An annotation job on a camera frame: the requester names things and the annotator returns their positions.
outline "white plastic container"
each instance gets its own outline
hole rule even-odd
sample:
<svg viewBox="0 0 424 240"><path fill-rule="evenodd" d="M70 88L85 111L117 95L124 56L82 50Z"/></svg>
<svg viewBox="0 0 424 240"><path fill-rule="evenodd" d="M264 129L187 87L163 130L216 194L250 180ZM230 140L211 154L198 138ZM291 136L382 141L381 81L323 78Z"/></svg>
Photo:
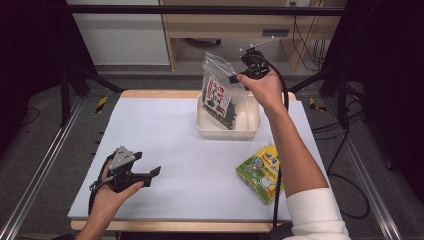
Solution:
<svg viewBox="0 0 424 240"><path fill-rule="evenodd" d="M253 138L261 123L259 103L249 95L245 104L240 106L236 117L235 129L228 130L222 123L203 109L202 95L197 97L197 129L200 135L210 139L249 140Z"/></svg>

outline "white cabinet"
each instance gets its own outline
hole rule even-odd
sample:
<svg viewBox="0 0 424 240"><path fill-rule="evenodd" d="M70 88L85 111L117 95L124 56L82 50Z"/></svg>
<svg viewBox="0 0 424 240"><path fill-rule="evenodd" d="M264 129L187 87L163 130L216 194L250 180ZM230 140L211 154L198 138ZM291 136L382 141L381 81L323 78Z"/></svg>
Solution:
<svg viewBox="0 0 424 240"><path fill-rule="evenodd" d="M67 0L68 4L158 5L157 0ZM169 65L159 14L74 14L95 65Z"/></svg>

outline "white table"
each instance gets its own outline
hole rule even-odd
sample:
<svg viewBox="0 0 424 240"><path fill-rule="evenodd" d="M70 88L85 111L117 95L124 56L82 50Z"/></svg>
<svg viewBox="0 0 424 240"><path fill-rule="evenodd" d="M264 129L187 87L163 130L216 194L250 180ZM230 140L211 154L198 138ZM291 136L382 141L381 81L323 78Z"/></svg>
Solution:
<svg viewBox="0 0 424 240"><path fill-rule="evenodd" d="M119 146L143 152L134 173L162 166L150 188L120 208L108 230L161 232L269 232L274 204L263 203L235 169L272 142L268 119L251 140L222 141L200 136L196 128L197 91L130 90L122 94L110 118L87 177L68 214L72 228L87 219L89 186L106 157ZM290 115L306 146L324 171L300 101L290 100ZM279 222L290 220L284 192Z"/></svg>

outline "right hand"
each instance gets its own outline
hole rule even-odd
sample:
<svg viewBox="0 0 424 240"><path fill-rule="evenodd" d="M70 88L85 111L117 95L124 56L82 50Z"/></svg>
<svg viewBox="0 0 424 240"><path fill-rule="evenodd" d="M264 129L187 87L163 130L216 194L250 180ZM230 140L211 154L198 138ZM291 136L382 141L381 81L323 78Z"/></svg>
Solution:
<svg viewBox="0 0 424 240"><path fill-rule="evenodd" d="M252 91L256 100L267 110L274 107L284 107L282 101L282 84L278 74L270 69L270 72L263 78L255 80L244 74L238 74L237 79L241 84Z"/></svg>

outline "white tabletop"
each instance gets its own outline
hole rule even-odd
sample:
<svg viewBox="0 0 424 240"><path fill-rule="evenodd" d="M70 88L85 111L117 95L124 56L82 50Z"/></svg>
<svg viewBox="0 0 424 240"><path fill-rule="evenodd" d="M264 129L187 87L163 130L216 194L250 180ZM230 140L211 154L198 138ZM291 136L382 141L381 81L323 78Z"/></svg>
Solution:
<svg viewBox="0 0 424 240"><path fill-rule="evenodd" d="M263 203L235 169L272 142L268 119L251 140L210 140L196 128L195 98L120 98L110 118L87 177L68 214L87 219L89 186L106 157L117 147L143 152L132 171L145 173L162 166L149 188L143 188L120 208L115 221L270 223L273 202ZM324 170L300 101L290 101L289 113L300 136ZM284 192L279 220L290 220Z"/></svg>

